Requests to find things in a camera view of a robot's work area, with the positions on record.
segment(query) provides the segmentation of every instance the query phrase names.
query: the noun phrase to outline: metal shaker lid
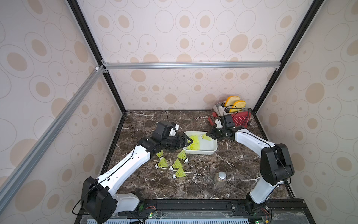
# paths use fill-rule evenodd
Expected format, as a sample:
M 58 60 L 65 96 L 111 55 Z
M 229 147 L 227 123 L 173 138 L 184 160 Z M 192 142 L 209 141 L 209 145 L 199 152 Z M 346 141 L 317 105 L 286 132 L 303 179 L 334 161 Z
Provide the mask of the metal shaker lid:
M 221 171 L 221 172 L 219 172 L 218 176 L 219 176 L 220 179 L 224 180 L 226 178 L 226 173 Z

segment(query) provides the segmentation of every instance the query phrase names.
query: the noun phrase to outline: aluminum frame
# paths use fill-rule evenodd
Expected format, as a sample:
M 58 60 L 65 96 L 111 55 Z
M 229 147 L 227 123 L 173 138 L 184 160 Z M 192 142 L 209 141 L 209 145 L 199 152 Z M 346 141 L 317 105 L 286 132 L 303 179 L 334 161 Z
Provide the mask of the aluminum frame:
M 67 103 L 61 113 L 55 118 L 50 127 L 45 131 L 41 138 L 36 142 L 28 155 L 22 160 L 21 164 L 14 170 L 11 176 L 0 190 L 0 214 L 6 209 L 6 206 L 15 196 L 27 177 L 33 171 L 46 150 L 57 137 L 58 133 L 66 125 L 67 121 L 78 108 L 84 97 L 87 95 L 97 79 L 104 72 L 101 65 L 98 70 L 94 70 L 89 78 L 82 84 L 76 94 Z
M 280 61 L 103 63 L 106 69 L 158 68 L 279 68 Z

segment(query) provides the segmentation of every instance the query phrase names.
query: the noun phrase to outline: patterned wallpaper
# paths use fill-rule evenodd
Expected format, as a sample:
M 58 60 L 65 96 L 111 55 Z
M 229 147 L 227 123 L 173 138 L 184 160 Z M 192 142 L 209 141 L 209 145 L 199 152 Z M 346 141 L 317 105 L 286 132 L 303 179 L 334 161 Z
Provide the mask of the patterned wallpaper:
M 279 61 L 312 0 L 81 0 L 106 62 Z
M 63 0 L 0 1 L 0 185 L 94 68 Z M 98 175 L 120 116 L 100 77 L 0 223 L 73 223 L 81 183 Z
M 62 0 L 0 2 L 0 185 L 94 64 Z
M 0 224 L 74 223 L 72 208 L 81 198 L 83 181 L 99 175 L 120 117 L 100 77 L 2 213 Z
M 326 1 L 258 117 L 317 224 L 357 223 L 358 1 Z
M 212 109 L 231 95 L 253 108 L 274 68 L 110 70 L 126 109 Z

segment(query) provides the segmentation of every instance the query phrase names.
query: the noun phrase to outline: shuttlecock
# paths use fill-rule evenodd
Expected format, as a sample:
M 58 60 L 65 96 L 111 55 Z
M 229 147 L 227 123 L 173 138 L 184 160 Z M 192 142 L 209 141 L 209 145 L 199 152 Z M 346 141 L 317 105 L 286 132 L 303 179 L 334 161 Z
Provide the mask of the shuttlecock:
M 206 134 L 202 135 L 202 139 L 208 140 L 208 141 L 212 141 L 213 139 L 210 138 L 209 136 L 207 136 Z
M 168 162 L 164 157 L 155 165 L 155 168 L 158 169 L 159 167 L 168 167 Z
M 185 171 L 183 170 L 182 167 L 179 168 L 175 174 L 173 174 L 174 179 L 176 179 L 177 177 L 185 177 L 185 176 L 187 176 L 187 175 L 185 174 Z
M 158 152 L 156 154 L 156 156 L 158 156 L 159 160 L 162 160 L 163 159 L 163 150 L 161 150 L 160 152 Z
M 179 159 L 184 160 L 184 162 L 186 162 L 186 163 L 189 161 L 189 159 L 187 158 L 187 155 L 185 154 L 184 150 L 182 150 L 182 151 L 177 155 L 177 157 L 178 157 Z
M 174 170 L 174 169 L 179 169 L 179 168 L 182 168 L 183 165 L 180 163 L 180 160 L 179 159 L 176 159 L 176 161 L 173 163 L 173 165 L 171 165 L 169 168 L 171 170 Z
M 190 150 L 199 150 L 199 148 L 200 148 L 200 145 L 199 145 L 199 136 L 197 136 L 197 135 L 193 135 L 193 136 L 190 136 L 190 138 L 193 140 L 193 143 L 192 144 L 190 144 L 189 146 L 188 146 L 188 148 L 190 149 Z

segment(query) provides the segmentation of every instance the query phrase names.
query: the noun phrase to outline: white tray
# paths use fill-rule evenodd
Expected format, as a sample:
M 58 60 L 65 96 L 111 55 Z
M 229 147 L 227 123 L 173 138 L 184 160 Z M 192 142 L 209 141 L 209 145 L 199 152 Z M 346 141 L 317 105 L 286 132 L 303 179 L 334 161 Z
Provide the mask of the white tray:
M 206 134 L 206 133 L 207 132 L 193 132 L 193 131 L 184 132 L 184 134 L 187 134 L 189 138 L 190 138 L 190 136 L 193 136 L 193 135 L 200 136 L 200 135 Z M 214 139 L 211 141 L 208 141 L 208 140 L 199 138 L 199 144 L 200 144 L 199 150 L 190 150 L 187 147 L 183 148 L 183 150 L 187 154 L 211 155 L 218 149 L 218 141 L 214 140 Z

